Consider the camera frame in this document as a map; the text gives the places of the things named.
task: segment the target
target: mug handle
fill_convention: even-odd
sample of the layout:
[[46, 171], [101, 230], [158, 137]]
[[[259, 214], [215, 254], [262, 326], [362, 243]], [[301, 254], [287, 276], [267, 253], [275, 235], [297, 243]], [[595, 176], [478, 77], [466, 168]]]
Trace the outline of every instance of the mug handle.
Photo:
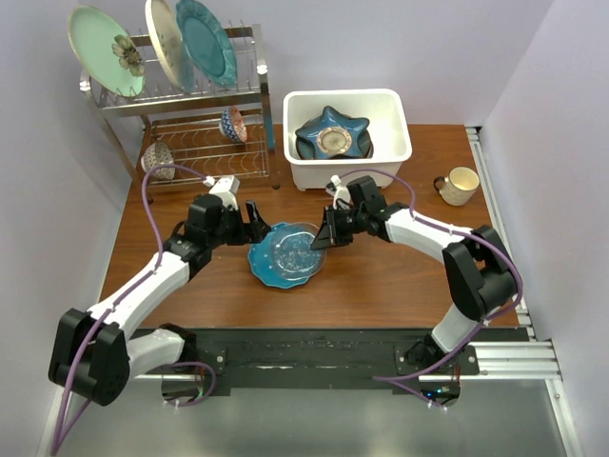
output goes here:
[[440, 193], [440, 189], [441, 189], [438, 187], [438, 183], [439, 182], [444, 183], [445, 181], [446, 181], [446, 178], [444, 178], [443, 176], [438, 176], [436, 179], [434, 179], [434, 189], [436, 190], [437, 193]]

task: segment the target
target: light green plate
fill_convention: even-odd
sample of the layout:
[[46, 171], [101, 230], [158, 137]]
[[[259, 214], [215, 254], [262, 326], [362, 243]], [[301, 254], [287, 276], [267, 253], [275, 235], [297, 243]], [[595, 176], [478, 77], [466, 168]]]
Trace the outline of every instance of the light green plate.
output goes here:
[[112, 50], [114, 37], [127, 32], [114, 19], [94, 7], [76, 7], [69, 15], [69, 43], [88, 74], [106, 89], [133, 97], [144, 88], [144, 76], [121, 67]]

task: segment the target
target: gray floor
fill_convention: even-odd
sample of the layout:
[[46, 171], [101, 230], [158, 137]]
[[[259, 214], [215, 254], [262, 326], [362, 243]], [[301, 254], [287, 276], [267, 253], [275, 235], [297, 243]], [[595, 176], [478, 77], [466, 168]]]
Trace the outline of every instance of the gray floor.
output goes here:
[[388, 391], [237, 389], [195, 407], [161, 402], [159, 380], [136, 380], [92, 406], [62, 457], [566, 455], [543, 381], [463, 383], [445, 414]]

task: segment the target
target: rack shelf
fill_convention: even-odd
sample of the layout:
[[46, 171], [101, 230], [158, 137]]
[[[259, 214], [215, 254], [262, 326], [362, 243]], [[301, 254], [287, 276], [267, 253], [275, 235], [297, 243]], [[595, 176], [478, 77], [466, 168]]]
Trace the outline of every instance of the rack shelf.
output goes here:
[[[139, 94], [133, 89], [127, 94], [119, 90], [111, 92], [99, 86], [83, 71], [80, 90], [134, 182], [141, 185], [142, 173], [128, 160], [108, 120], [139, 116], [145, 129], [141, 153], [154, 141], [163, 141], [172, 150], [176, 164], [212, 176], [234, 174], [240, 179], [267, 178], [274, 189], [279, 188], [268, 92], [268, 66], [261, 27], [257, 24], [247, 27], [242, 23], [239, 27], [230, 25], [225, 31], [232, 41], [237, 57], [237, 83], [233, 87], [216, 86], [195, 70], [193, 92], [187, 93], [174, 88], [161, 72], [149, 35], [141, 31], [130, 36], [147, 65], [146, 83]], [[160, 80], [148, 78], [149, 74], [154, 76], [155, 71], [157, 76], [163, 76]], [[234, 144], [220, 134], [218, 122], [221, 111], [207, 112], [204, 115], [194, 113], [186, 117], [183, 113], [233, 105], [249, 105], [249, 108], [252, 105], [259, 106], [256, 109], [242, 110], [248, 133], [247, 142], [244, 144]], [[181, 117], [167, 116], [179, 111]], [[150, 120], [149, 116], [153, 115], [162, 118]], [[178, 171], [171, 181], [152, 180], [149, 189], [175, 189], [195, 182], [195, 178], [184, 176]]]

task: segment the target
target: two-tier dish rack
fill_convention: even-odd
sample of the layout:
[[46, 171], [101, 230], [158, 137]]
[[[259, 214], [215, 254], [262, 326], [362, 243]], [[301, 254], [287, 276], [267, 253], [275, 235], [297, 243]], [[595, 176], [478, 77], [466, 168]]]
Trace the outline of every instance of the two-tier dish rack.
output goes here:
[[[129, 160], [110, 120], [131, 116], [142, 119], [144, 138], [140, 155], [149, 145], [161, 140], [173, 152], [176, 164], [215, 177], [232, 174], [239, 179], [266, 178], [274, 189], [279, 188], [261, 26], [230, 24], [225, 31], [237, 57], [237, 84], [231, 88], [216, 86], [199, 73], [191, 93], [174, 88], [166, 78], [163, 84], [149, 82], [147, 78], [139, 94], [134, 91], [123, 94], [119, 90], [113, 93], [94, 82], [83, 70], [80, 91], [136, 185], [141, 186], [143, 171], [139, 161], [134, 166]], [[148, 66], [160, 70], [149, 35], [140, 31], [130, 37], [144, 58], [147, 74]], [[240, 107], [246, 120], [247, 141], [243, 144], [235, 144], [219, 132], [222, 111], [230, 106]], [[151, 120], [150, 116], [159, 118]], [[182, 190], [187, 186], [200, 186], [198, 178], [177, 169], [173, 179], [153, 179], [147, 190], [152, 193]]]

